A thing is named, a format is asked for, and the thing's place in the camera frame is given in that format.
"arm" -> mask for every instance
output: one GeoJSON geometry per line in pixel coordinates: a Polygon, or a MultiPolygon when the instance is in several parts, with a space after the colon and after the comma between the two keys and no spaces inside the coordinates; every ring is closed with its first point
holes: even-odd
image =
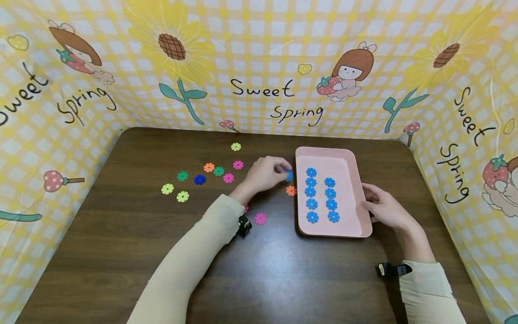
{"type": "Polygon", "coordinates": [[[362,207],[396,231],[405,255],[403,263],[412,268],[412,272],[399,278],[408,323],[466,324],[423,228],[391,194],[373,185],[363,186],[371,191],[366,198],[374,203],[362,202],[362,207]]]}
{"type": "Polygon", "coordinates": [[[127,323],[185,323],[191,293],[216,254],[236,235],[243,205],[256,193],[286,180],[284,170],[291,170],[284,159],[261,158],[229,196],[221,195],[166,255],[148,281],[127,323]]]}

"sunflower center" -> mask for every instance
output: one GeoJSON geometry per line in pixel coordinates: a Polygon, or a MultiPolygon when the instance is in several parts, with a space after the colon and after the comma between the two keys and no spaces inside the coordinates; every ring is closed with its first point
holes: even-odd
{"type": "Polygon", "coordinates": [[[459,43],[451,44],[446,47],[434,61],[434,68],[442,68],[445,66],[454,56],[457,54],[458,50],[461,48],[459,43]]]}
{"type": "Polygon", "coordinates": [[[160,48],[173,60],[185,60],[185,48],[179,39],[169,34],[159,35],[160,48]]]}

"mushroom illustration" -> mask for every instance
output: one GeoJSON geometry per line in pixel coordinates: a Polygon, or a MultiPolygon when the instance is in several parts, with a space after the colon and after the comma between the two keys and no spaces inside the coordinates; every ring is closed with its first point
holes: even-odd
{"type": "Polygon", "coordinates": [[[418,122],[413,122],[410,125],[406,126],[405,129],[403,129],[403,133],[408,134],[408,147],[410,147],[410,144],[412,143],[412,136],[414,136],[414,133],[417,132],[419,128],[421,128],[421,125],[419,125],[418,122]]]}
{"type": "Polygon", "coordinates": [[[45,174],[43,175],[43,179],[45,180],[44,189],[47,192],[57,191],[59,188],[61,188],[61,186],[66,186],[67,184],[84,182],[84,178],[63,177],[61,173],[54,170],[49,170],[45,172],[45,174]]]}
{"type": "Polygon", "coordinates": [[[234,128],[234,122],[231,120],[225,120],[225,121],[220,122],[220,126],[223,128],[228,128],[230,130],[233,130],[236,133],[241,133],[240,131],[238,131],[237,129],[234,128]]]}

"orange flower piece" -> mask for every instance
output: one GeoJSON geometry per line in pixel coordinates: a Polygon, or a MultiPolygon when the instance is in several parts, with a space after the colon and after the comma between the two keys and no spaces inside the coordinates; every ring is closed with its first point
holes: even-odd
{"type": "Polygon", "coordinates": [[[295,188],[294,186],[288,186],[286,188],[286,193],[288,194],[288,196],[294,196],[297,194],[297,188],[295,188]]]}
{"type": "Polygon", "coordinates": [[[212,171],[214,171],[215,168],[216,168],[216,166],[214,165],[214,163],[207,163],[203,166],[203,171],[212,172],[212,171]]]}

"green stem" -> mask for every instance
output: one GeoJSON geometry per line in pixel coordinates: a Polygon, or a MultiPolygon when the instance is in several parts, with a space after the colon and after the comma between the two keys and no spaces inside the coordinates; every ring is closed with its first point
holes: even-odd
{"type": "Polygon", "coordinates": [[[390,132],[390,126],[392,125],[394,118],[396,118],[396,115],[400,110],[401,110],[401,104],[397,105],[396,110],[391,112],[391,116],[387,121],[387,125],[385,125],[385,134],[388,134],[390,132]]]}
{"type": "Polygon", "coordinates": [[[0,219],[14,220],[18,222],[34,222],[41,219],[41,214],[23,215],[3,212],[0,210],[0,219]]]}
{"type": "Polygon", "coordinates": [[[194,118],[194,120],[198,124],[205,125],[205,123],[202,122],[202,120],[198,118],[198,115],[196,115],[196,113],[194,112],[193,106],[191,105],[189,98],[185,95],[185,90],[183,88],[182,79],[178,78],[178,81],[176,81],[176,83],[178,84],[178,89],[180,90],[180,93],[182,94],[183,103],[185,103],[185,105],[187,106],[187,109],[189,110],[189,113],[191,114],[192,118],[194,118]]]}

